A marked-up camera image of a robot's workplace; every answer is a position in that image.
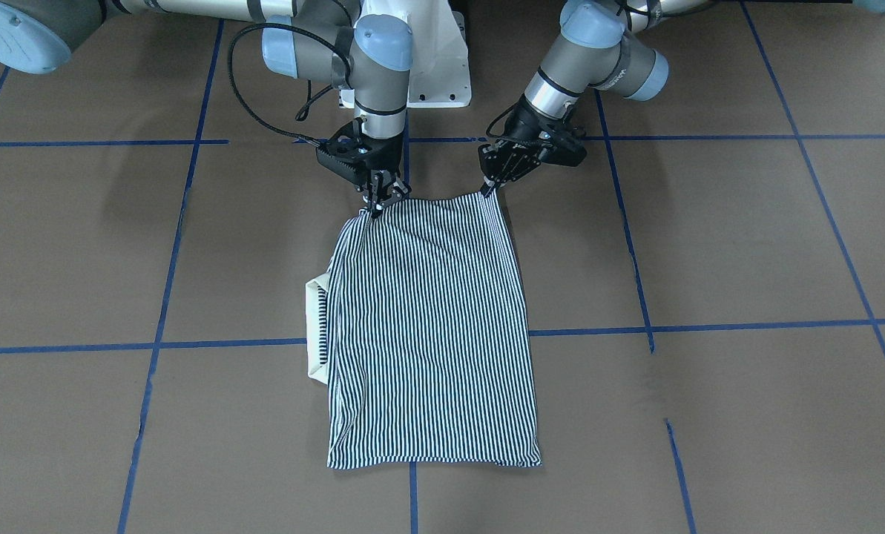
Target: folded cloth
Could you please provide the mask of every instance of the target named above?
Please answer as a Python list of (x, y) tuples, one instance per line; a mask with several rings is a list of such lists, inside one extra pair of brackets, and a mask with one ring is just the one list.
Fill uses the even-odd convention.
[(524, 294), (496, 196), (361, 213), (327, 273), (307, 288), (307, 340), (309, 375), (329, 386), (328, 467), (541, 464)]

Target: floor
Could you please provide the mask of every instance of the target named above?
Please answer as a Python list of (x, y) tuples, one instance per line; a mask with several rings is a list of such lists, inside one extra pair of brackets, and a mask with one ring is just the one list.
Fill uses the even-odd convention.
[[(560, 1), (517, 4), (473, 3), (473, 104), (412, 112), (416, 196), (480, 186), (557, 35)], [(361, 201), (234, 101), (242, 26), (122, 17), (54, 74), (0, 67), (0, 533), (885, 533), (885, 15), (667, 21), (662, 95), (588, 94), (584, 165), (504, 189), (529, 470), (324, 466), (303, 284)], [(292, 125), (302, 84), (237, 58)]]

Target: light blue cap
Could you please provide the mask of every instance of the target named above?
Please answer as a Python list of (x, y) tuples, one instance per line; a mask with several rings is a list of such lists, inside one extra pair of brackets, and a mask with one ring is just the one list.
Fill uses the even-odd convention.
[(663, 85), (666, 85), (666, 79), (670, 77), (670, 64), (667, 63), (663, 54), (655, 50), (654, 53), (657, 56), (653, 60), (653, 70), (650, 71), (650, 75), (646, 77), (646, 81), (639, 89), (636, 89), (635, 93), (626, 98), (639, 101), (650, 100), (659, 94)]
[(0, 62), (10, 68), (46, 74), (70, 61), (73, 51), (49, 27), (0, 2)]
[(625, 30), (617, 15), (591, 0), (568, 0), (561, 10), (561, 35), (575, 45), (616, 47)]
[(398, 72), (412, 68), (412, 30), (392, 15), (366, 15), (357, 23), (353, 40), (382, 67)]
[[(276, 24), (288, 24), (290, 17), (274, 15), (267, 19)], [(297, 78), (297, 54), (294, 52), (294, 33), (279, 27), (266, 27), (261, 31), (261, 55), (267, 68), (278, 74)]]
[(852, 4), (863, 7), (870, 13), (885, 13), (885, 0), (852, 0)]

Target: striped fabric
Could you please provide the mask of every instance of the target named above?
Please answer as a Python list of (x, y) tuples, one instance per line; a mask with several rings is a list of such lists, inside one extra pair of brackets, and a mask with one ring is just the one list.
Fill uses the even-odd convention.
[(327, 466), (541, 464), (524, 295), (496, 196), (361, 213), (329, 273)]

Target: striped cloth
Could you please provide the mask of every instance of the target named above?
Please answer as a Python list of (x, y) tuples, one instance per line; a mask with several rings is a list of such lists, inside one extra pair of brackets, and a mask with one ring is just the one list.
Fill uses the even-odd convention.
[(328, 273), (328, 467), (540, 466), (524, 295), (496, 196), (361, 213)]

